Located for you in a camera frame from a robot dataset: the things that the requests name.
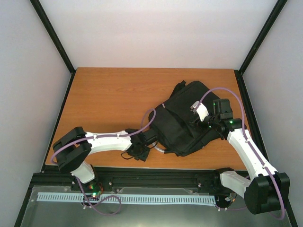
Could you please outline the black student backpack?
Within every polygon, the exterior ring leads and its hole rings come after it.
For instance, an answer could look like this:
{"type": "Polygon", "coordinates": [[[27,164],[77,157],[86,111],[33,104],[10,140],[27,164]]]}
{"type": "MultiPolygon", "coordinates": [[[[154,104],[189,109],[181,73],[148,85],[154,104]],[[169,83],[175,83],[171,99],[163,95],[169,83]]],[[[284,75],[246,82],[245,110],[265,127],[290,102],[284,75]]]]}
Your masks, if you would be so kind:
{"type": "Polygon", "coordinates": [[[150,128],[157,134],[157,141],[165,148],[164,153],[187,156],[219,138],[218,132],[198,125],[198,114],[191,106],[209,90],[200,81],[178,83],[169,99],[158,105],[150,128]]]}

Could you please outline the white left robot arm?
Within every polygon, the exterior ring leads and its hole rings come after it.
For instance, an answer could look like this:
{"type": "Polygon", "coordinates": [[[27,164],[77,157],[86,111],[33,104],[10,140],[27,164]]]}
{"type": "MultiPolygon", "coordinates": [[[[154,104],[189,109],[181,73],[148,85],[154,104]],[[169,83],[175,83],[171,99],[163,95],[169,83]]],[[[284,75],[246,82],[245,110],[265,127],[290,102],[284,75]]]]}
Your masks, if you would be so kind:
{"type": "Polygon", "coordinates": [[[59,171],[77,177],[87,190],[98,186],[98,178],[87,156],[105,151],[123,151],[131,158],[145,161],[149,146],[157,141],[154,130],[126,129],[115,133],[85,132],[76,127],[53,144],[54,155],[59,171]]]}

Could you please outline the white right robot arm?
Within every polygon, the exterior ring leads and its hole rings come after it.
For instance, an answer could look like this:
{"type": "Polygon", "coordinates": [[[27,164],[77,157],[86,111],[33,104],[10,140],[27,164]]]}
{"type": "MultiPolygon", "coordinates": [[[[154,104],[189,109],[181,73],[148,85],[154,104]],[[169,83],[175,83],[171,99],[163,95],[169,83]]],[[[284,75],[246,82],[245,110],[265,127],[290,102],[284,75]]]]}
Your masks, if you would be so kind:
{"type": "Polygon", "coordinates": [[[220,173],[221,185],[231,189],[244,199],[247,209],[252,214],[280,210],[285,215],[290,179],[286,173],[279,173],[263,156],[252,140],[250,133],[241,119],[234,118],[230,101],[213,101],[214,113],[199,101],[191,106],[191,111],[198,116],[198,124],[219,133],[236,150],[245,165],[249,178],[233,170],[220,173]]]}

